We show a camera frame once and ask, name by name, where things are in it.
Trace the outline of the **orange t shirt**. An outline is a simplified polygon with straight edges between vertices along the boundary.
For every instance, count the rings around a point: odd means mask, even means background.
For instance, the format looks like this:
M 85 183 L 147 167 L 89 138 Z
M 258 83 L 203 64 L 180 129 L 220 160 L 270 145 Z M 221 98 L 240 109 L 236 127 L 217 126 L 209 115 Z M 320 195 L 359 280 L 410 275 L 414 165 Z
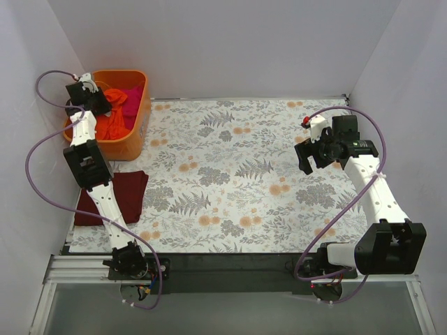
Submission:
M 131 131 L 126 127 L 124 108 L 128 105 L 129 96 L 119 89 L 106 89 L 105 97 L 111 104 L 110 115 L 102 114 L 96 118 L 97 140 L 120 140 Z

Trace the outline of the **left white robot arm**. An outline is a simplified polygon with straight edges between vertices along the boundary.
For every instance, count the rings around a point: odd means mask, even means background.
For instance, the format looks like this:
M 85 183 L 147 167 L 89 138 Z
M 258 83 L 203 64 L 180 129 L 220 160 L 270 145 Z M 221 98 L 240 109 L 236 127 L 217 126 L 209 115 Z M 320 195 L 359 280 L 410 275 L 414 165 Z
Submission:
M 113 172 L 96 141 L 96 117 L 110 112 L 111 104 L 91 79 L 77 79 L 66 85 L 66 90 L 70 96 L 66 113 L 73 134 L 64 158 L 78 185 L 93 200 L 108 234 L 112 259 L 103 264 L 123 276 L 143 278 L 149 263 L 136 239 L 127 232 L 115 197 Z

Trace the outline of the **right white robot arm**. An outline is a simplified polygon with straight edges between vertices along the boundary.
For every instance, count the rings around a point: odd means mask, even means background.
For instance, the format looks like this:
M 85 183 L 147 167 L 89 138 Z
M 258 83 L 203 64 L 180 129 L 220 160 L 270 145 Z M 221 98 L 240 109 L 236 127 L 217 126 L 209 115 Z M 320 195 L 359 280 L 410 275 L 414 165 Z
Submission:
M 300 170 L 312 173 L 310 158 L 318 168 L 339 163 L 356 189 L 352 203 L 361 203 L 368 229 L 358 241 L 328 242 L 310 258 L 302 254 L 295 277 L 315 281 L 351 270 L 362 275 L 414 273 L 427 232 L 398 205 L 381 172 L 385 152 L 378 152 L 372 141 L 361 139 L 354 115 L 331 121 L 319 115 L 305 117 L 302 126 L 311 137 L 295 146 Z

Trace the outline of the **pink t shirt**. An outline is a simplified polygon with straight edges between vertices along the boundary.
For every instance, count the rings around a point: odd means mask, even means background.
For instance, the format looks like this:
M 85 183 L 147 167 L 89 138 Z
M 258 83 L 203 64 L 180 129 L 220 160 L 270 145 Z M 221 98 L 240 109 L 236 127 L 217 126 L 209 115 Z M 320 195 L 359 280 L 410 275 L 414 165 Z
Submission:
M 127 98 L 122 105 L 122 115 L 126 129 L 132 130 L 138 115 L 143 88 L 134 87 L 132 89 L 122 89 Z

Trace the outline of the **orange plastic basket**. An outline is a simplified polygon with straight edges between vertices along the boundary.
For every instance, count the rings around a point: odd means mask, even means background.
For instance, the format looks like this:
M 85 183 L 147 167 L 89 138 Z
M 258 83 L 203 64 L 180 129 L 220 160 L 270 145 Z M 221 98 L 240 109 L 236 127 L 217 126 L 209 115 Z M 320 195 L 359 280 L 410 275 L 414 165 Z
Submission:
M 132 161 L 139 157 L 145 140 L 145 134 L 149 121 L 151 101 L 146 74 L 139 70 L 99 70 L 93 72 L 97 87 L 105 92 L 106 89 L 132 89 L 142 87 L 142 99 L 138 115 L 131 132 L 120 140 L 97 140 L 104 156 L 111 161 Z M 68 115 L 66 125 L 71 128 L 64 131 L 64 137 L 71 143 L 73 124 Z

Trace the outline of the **floral table mat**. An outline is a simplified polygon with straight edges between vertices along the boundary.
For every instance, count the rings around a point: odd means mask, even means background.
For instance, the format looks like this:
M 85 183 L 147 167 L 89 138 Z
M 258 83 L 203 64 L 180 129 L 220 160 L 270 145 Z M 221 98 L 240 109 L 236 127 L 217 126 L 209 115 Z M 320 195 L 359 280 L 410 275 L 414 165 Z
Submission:
M 153 104 L 142 151 L 115 162 L 143 171 L 142 213 L 129 229 L 159 253 L 281 253 L 314 238 L 354 242 L 367 231 L 338 163 L 306 175 L 294 146 L 302 120 L 346 114 L 344 99 L 191 100 Z

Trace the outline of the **folded dark red t shirt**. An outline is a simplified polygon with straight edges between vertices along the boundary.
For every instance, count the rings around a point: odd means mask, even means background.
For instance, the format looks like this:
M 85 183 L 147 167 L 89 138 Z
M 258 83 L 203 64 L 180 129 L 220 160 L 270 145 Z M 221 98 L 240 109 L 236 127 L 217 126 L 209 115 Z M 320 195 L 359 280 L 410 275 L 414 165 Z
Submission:
M 142 213 L 142 201 L 149 176 L 141 171 L 117 172 L 114 174 L 113 187 L 117 204 L 123 214 L 126 224 L 137 223 Z M 77 210 L 99 214 L 94 201 L 82 189 L 78 200 Z M 103 225 L 102 220 L 76 213 L 74 226 L 91 227 Z

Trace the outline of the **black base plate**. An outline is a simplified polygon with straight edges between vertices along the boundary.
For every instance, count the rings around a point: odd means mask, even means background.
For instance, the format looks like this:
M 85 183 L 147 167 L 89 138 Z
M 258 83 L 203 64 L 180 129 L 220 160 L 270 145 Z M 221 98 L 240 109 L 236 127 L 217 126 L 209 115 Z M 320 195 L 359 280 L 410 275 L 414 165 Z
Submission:
M 161 253 L 162 279 L 151 293 L 290 292 L 310 296 L 293 269 L 299 253 Z

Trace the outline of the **aluminium frame rail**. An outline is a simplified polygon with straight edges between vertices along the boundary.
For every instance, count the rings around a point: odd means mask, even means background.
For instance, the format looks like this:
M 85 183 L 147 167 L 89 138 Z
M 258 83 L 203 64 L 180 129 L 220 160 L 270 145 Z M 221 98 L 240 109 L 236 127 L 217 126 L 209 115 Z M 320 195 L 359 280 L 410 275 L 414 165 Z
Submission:
M 334 288 L 180 293 L 137 304 L 137 283 L 103 255 L 50 259 L 32 334 L 435 334 L 416 276 L 353 274 Z

